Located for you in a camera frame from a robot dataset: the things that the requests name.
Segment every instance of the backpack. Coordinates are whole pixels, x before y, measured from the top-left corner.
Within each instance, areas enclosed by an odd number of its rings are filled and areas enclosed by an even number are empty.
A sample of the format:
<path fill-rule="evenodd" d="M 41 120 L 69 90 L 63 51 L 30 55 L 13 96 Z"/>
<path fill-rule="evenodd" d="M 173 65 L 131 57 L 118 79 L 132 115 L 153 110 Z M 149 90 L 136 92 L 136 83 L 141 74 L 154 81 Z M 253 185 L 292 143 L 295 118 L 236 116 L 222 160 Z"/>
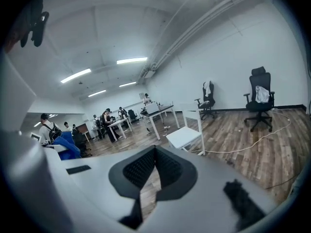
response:
<path fill-rule="evenodd" d="M 98 128 L 101 127 L 101 122 L 100 122 L 98 119 L 96 120 L 96 126 L 97 126 Z"/>
<path fill-rule="evenodd" d="M 53 123 L 53 128 L 51 129 L 48 125 L 43 124 L 43 126 L 47 127 L 48 130 L 50 131 L 49 133 L 49 137 L 51 140 L 51 144 L 53 143 L 53 141 L 59 137 L 62 134 L 62 131 L 55 125 L 55 123 Z"/>

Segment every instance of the laminate flooring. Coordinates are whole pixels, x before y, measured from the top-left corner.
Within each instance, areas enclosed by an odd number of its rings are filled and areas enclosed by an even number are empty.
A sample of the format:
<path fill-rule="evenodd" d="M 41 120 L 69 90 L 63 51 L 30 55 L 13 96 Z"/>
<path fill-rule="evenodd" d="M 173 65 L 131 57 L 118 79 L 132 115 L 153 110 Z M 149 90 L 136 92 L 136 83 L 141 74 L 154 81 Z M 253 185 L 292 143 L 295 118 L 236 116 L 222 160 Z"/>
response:
<path fill-rule="evenodd" d="M 310 152 L 311 123 L 302 109 L 284 109 L 275 110 L 275 112 L 288 116 L 291 124 L 287 128 L 263 138 L 250 149 L 233 153 L 206 152 L 205 156 L 200 157 L 218 159 L 227 163 L 242 175 L 266 189 L 277 203 L 281 203 L 287 198 L 295 178 L 282 185 L 278 184 L 296 177 L 304 167 Z M 273 117 L 273 132 L 290 123 L 286 117 L 279 114 L 269 112 L 269 115 Z M 163 118 L 164 124 L 166 126 L 170 125 L 168 132 L 165 132 L 160 119 L 155 122 L 161 140 L 156 138 L 151 123 L 148 124 L 148 128 L 152 133 L 147 136 L 148 132 L 145 124 L 143 120 L 139 120 L 132 124 L 133 132 L 129 130 L 125 132 L 127 139 L 111 143 L 106 135 L 103 140 L 92 140 L 88 143 L 92 149 L 91 153 L 93 156 L 98 156 L 141 146 L 161 145 L 168 147 L 165 135 L 176 131 L 177 126 L 173 115 L 171 113 L 167 113 L 167 115 L 165 117 L 163 114 Z M 261 137 L 269 134 L 268 127 L 263 123 L 260 123 L 254 132 L 249 131 L 254 122 L 249 121 L 245 124 L 243 120 L 252 116 L 254 114 L 247 111 L 218 112 L 215 119 L 208 117 L 202 120 L 205 150 L 216 152 L 241 150 L 253 145 Z M 177 118 L 180 127 L 184 127 L 182 114 L 177 113 Z M 188 119 L 188 126 L 198 130 L 196 120 Z M 189 151 L 199 149 L 201 149 L 201 142 L 198 140 L 191 146 Z M 154 169 L 140 195 L 144 218 L 155 208 L 156 192 L 160 189 L 160 179 L 156 169 Z"/>

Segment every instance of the white cable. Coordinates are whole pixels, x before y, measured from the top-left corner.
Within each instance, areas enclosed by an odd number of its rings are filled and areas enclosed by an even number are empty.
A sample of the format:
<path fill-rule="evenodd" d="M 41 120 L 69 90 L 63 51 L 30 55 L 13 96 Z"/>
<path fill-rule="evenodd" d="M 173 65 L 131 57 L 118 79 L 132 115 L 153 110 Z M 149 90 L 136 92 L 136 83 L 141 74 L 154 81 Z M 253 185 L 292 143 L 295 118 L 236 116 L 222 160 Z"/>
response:
<path fill-rule="evenodd" d="M 275 133 L 277 133 L 277 132 L 279 132 L 279 131 L 281 131 L 281 130 L 283 130 L 283 129 L 285 129 L 285 128 L 287 128 L 288 126 L 291 125 L 292 121 L 290 120 L 290 118 L 289 118 L 288 116 L 283 115 L 283 114 L 278 113 L 278 112 L 274 112 L 274 111 L 271 111 L 271 112 L 286 117 L 286 118 L 289 120 L 290 123 L 289 123 L 288 125 L 284 126 L 283 128 L 280 128 L 279 130 L 274 131 L 273 133 L 270 133 L 270 134 L 267 134 L 267 135 L 261 137 L 261 138 L 260 138 L 257 142 L 255 142 L 252 146 L 247 147 L 247 148 L 244 148 L 244 149 L 242 149 L 242 150 L 233 150 L 233 151 L 230 151 L 230 152 L 216 152 L 216 151 L 207 151 L 207 150 L 205 150 L 205 152 L 209 152 L 209 153 L 234 153 L 234 152 L 240 152 L 240 151 L 243 151 L 243 150 L 247 150 L 247 149 L 250 149 L 250 148 L 254 147 L 261 139 L 263 139 L 263 138 L 265 138 L 265 137 L 267 137 L 267 136 L 270 136 L 270 135 L 272 135 L 272 134 L 275 134 Z"/>

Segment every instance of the fluorescent light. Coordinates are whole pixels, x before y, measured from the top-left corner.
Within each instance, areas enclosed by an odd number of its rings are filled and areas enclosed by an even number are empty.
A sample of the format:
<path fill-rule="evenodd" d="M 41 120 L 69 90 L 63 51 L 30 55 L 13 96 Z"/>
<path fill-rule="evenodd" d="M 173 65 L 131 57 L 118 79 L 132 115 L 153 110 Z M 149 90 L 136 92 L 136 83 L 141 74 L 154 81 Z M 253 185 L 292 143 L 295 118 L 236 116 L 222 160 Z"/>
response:
<path fill-rule="evenodd" d="M 95 95 L 100 94 L 100 93 L 105 92 L 105 91 L 106 91 L 106 90 L 93 93 L 93 94 L 89 95 L 89 97 L 95 96 Z"/>
<path fill-rule="evenodd" d="M 148 58 L 133 58 L 133 59 L 126 59 L 126 60 L 117 60 L 117 64 L 124 64 L 124 63 L 130 63 L 130 62 L 137 62 L 137 61 L 146 61 Z"/>
<path fill-rule="evenodd" d="M 77 77 L 79 77 L 79 76 L 81 76 L 83 74 L 86 74 L 88 72 L 91 72 L 91 69 L 86 69 L 84 71 L 81 71 L 81 72 L 78 72 L 76 74 L 73 74 L 73 75 L 69 76 L 68 78 L 65 78 L 64 80 L 62 80 L 61 83 L 66 83 L 67 81 L 72 80 L 74 78 L 77 78 Z"/>
<path fill-rule="evenodd" d="M 121 85 L 119 85 L 119 87 L 126 86 L 126 85 L 130 85 L 130 84 L 134 84 L 134 83 L 136 83 L 136 82 L 131 82 L 131 83 L 126 83 L 126 84 L 121 84 Z"/>

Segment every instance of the person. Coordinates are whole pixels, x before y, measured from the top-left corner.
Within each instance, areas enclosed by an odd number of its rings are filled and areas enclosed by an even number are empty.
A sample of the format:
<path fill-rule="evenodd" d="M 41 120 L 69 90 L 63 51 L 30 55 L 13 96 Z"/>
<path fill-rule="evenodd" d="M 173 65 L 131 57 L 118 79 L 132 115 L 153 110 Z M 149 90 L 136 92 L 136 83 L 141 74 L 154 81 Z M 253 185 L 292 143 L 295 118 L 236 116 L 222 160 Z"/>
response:
<path fill-rule="evenodd" d="M 99 120 L 99 118 L 96 118 L 96 115 L 93 115 L 94 120 L 93 120 L 93 124 L 96 126 L 97 129 L 97 133 L 98 133 L 98 140 L 101 140 L 103 137 L 105 137 L 105 135 L 102 134 L 102 126 L 101 126 L 101 121 Z"/>
<path fill-rule="evenodd" d="M 128 117 L 128 116 L 127 116 L 127 111 L 124 110 L 124 109 L 122 109 L 122 107 L 119 107 L 118 115 L 119 115 L 119 117 L 120 117 L 121 119 L 124 119 L 123 115 L 124 115 L 125 117 Z M 127 121 L 124 121 L 123 124 L 124 124 L 124 126 L 125 126 L 126 128 L 128 128 L 128 123 L 127 123 Z"/>
<path fill-rule="evenodd" d="M 145 93 L 145 97 L 144 97 L 143 103 L 144 103 L 145 106 L 148 105 L 148 104 L 151 104 L 151 99 L 150 99 L 150 97 L 148 97 L 147 93 Z"/>
<path fill-rule="evenodd" d="M 106 110 L 104 111 L 103 116 L 102 116 L 102 118 L 103 118 L 103 126 L 104 126 L 105 130 L 106 130 L 107 133 L 108 133 L 108 136 L 109 136 L 110 141 L 111 141 L 111 142 L 115 142 L 116 140 L 115 140 L 115 138 L 113 137 L 113 134 L 112 134 L 111 130 L 110 130 L 109 127 L 108 127 L 109 124 L 112 123 L 112 120 L 111 120 L 109 114 L 110 114 L 110 109 L 108 108 L 108 109 L 106 109 Z M 121 139 L 121 138 L 122 138 L 122 136 L 119 136 L 119 135 L 115 132 L 115 130 L 114 130 L 113 128 L 112 128 L 112 131 L 113 131 L 113 133 L 115 134 L 116 139 Z"/>
<path fill-rule="evenodd" d="M 76 134 L 78 134 L 78 133 L 79 133 L 79 130 L 76 128 L 76 125 L 73 124 L 73 125 L 72 125 L 72 135 L 76 135 Z"/>
<path fill-rule="evenodd" d="M 49 135 L 50 130 L 44 126 L 44 125 L 47 125 L 50 129 L 52 129 L 54 127 L 53 123 L 49 121 L 48 114 L 46 114 L 46 113 L 41 114 L 40 121 L 42 123 L 42 126 L 39 130 L 39 135 L 42 136 L 41 137 L 41 143 L 44 143 L 46 141 L 51 141 L 50 135 Z"/>
<path fill-rule="evenodd" d="M 72 132 L 72 127 L 70 127 L 67 122 L 64 122 L 64 125 L 66 127 L 64 132 Z"/>

